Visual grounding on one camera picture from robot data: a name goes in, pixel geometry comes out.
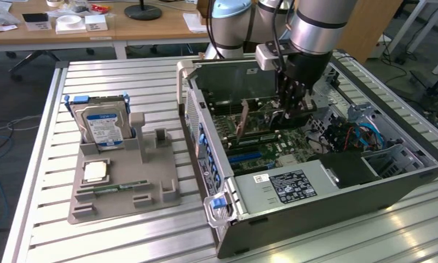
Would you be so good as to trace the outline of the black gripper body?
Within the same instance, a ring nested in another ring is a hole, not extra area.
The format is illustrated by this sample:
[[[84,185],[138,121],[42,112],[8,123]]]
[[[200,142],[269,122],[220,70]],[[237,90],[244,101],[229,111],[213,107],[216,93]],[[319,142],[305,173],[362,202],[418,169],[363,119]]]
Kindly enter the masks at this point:
[[[289,84],[292,81],[303,84],[305,88],[311,88],[319,80],[326,69],[331,52],[314,55],[298,52],[288,55],[285,71],[278,74],[278,84]]]

